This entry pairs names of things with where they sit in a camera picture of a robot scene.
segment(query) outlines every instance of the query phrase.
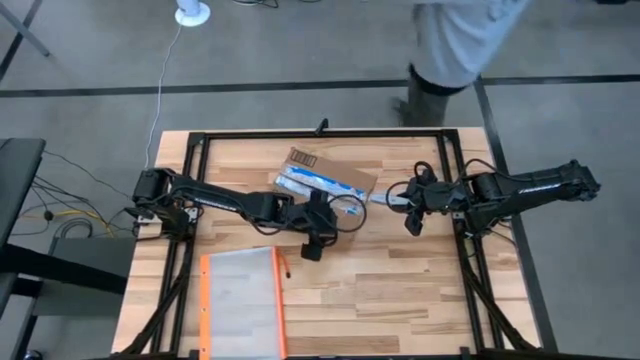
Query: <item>cardboard box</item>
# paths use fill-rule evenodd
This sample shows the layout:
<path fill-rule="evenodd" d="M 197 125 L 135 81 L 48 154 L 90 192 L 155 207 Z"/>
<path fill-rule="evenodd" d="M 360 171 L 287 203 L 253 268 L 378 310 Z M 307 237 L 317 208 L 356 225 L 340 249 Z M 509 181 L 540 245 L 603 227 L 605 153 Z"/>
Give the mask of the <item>cardboard box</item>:
<path fill-rule="evenodd" d="M 352 194 L 366 204 L 377 180 L 374 175 L 342 163 L 291 148 L 274 185 L 277 191 L 292 195 L 296 202 L 307 201 L 315 188 L 328 192 L 329 199 Z M 354 199 L 340 198 L 332 202 L 331 207 L 341 229 L 353 229 L 362 222 L 362 208 Z M 345 235 L 349 234 L 340 233 L 339 238 L 345 238 Z"/>

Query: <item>black shoe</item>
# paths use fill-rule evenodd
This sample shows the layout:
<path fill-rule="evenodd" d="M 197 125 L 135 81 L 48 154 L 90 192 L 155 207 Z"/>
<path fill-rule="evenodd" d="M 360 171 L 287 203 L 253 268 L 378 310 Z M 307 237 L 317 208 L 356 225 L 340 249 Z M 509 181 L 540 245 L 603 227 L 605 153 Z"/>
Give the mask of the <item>black shoe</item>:
<path fill-rule="evenodd" d="M 409 110 L 409 103 L 400 99 L 400 98 L 392 98 L 391 99 L 391 108 L 396 113 L 396 119 L 398 120 L 398 126 L 400 127 L 421 127 L 418 121 L 416 121 L 415 117 L 411 114 Z"/>

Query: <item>person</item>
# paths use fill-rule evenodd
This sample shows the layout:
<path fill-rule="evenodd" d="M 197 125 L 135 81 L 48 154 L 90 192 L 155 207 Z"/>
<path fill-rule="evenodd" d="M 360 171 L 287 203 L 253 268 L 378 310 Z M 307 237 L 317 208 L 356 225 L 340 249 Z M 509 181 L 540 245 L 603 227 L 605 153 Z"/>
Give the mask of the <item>person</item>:
<path fill-rule="evenodd" d="M 414 0 L 416 46 L 402 126 L 442 126 L 449 98 L 473 83 L 530 0 Z"/>

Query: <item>black robotic arm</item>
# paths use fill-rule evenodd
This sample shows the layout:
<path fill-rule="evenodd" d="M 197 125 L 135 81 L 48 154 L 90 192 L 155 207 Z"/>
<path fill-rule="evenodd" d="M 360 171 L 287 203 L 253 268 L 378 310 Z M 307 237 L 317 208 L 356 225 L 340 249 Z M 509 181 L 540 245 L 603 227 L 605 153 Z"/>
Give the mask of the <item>black robotic arm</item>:
<path fill-rule="evenodd" d="M 127 211 L 149 219 L 157 215 L 167 234 L 190 231 L 194 219 L 185 211 L 186 202 L 235 212 L 263 235 L 283 230 L 306 233 L 309 242 L 302 245 L 301 256 L 313 261 L 320 260 L 324 247 L 335 244 L 339 231 L 329 194 L 320 190 L 314 190 L 309 201 L 296 204 L 292 196 L 283 193 L 241 193 L 170 169 L 149 169 L 140 174 L 132 199 L 136 207 Z"/>
<path fill-rule="evenodd" d="M 494 172 L 471 176 L 463 173 L 452 183 L 441 182 L 431 165 L 417 163 L 415 176 L 398 195 L 408 199 L 408 203 L 389 207 L 407 213 L 405 227 L 414 236 L 420 235 L 424 214 L 434 212 L 458 213 L 465 219 L 469 236 L 482 236 L 502 219 L 556 200 L 589 201 L 600 190 L 591 171 L 576 160 L 557 168 L 519 175 L 503 174 L 480 159 L 467 162 L 465 171 L 474 162 Z M 393 186 L 387 192 L 387 199 L 392 189 Z"/>

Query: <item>wooden table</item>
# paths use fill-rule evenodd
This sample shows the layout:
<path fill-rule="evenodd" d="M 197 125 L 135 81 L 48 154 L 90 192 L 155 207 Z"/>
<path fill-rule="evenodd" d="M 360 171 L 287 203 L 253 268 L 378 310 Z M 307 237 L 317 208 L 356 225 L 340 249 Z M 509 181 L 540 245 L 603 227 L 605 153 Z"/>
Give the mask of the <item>wooden table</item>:
<path fill-rule="evenodd" d="M 156 166 L 180 172 L 188 134 L 165 132 Z M 460 128 L 459 134 L 466 160 L 491 161 L 483 129 Z M 407 180 L 418 160 L 441 171 L 432 138 L 216 140 L 210 148 L 206 181 L 245 192 L 270 190 L 294 145 L 377 175 L 376 192 Z M 469 173 L 485 170 L 472 165 Z M 416 238 L 404 228 L 403 215 L 377 204 L 368 209 L 365 227 L 352 241 L 326 249 L 319 263 L 300 258 L 305 235 L 264 237 L 233 213 L 207 209 L 198 227 L 181 355 L 198 348 L 200 255 L 272 245 L 291 264 L 292 278 L 283 279 L 290 356 L 458 354 L 461 346 L 473 351 L 450 217 L 426 217 L 422 236 Z M 495 230 L 510 236 L 506 228 Z M 143 236 L 153 231 L 157 229 L 147 229 Z M 484 244 L 497 304 L 525 339 L 538 345 L 513 244 L 496 235 L 485 237 Z M 137 245 L 113 351 L 126 347 L 155 310 L 167 247 L 165 240 Z M 486 311 L 481 303 L 479 308 L 485 341 L 491 346 Z M 165 349 L 172 319 L 170 313 L 165 322 Z"/>

